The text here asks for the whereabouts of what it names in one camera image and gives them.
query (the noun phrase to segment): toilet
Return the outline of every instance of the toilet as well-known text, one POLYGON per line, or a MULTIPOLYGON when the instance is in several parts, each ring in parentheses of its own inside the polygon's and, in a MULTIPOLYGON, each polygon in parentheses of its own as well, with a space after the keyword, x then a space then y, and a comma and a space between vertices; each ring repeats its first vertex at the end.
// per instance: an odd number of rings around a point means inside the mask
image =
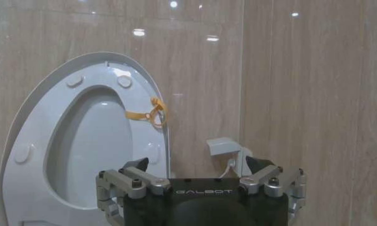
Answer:
MULTIPOLYGON (((0 169, 0 226, 109 225, 97 209, 95 177, 149 158, 167 178, 167 125, 127 117, 161 100, 156 83, 129 57, 91 53, 41 81, 13 120, 0 169)), ((165 115, 155 118, 165 121, 165 115)))

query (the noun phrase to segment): toilet seat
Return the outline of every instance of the toilet seat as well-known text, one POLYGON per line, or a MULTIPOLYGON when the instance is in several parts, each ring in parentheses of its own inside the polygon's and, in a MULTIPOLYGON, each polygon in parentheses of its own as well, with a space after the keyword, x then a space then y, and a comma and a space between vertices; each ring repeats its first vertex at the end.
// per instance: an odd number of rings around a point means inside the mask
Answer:
POLYGON ((107 225, 96 208, 97 172, 148 157, 148 172, 168 177, 167 127, 124 116, 124 111, 149 112, 151 97, 160 98, 156 84, 127 56, 92 53, 55 70, 11 128, 0 225, 107 225))

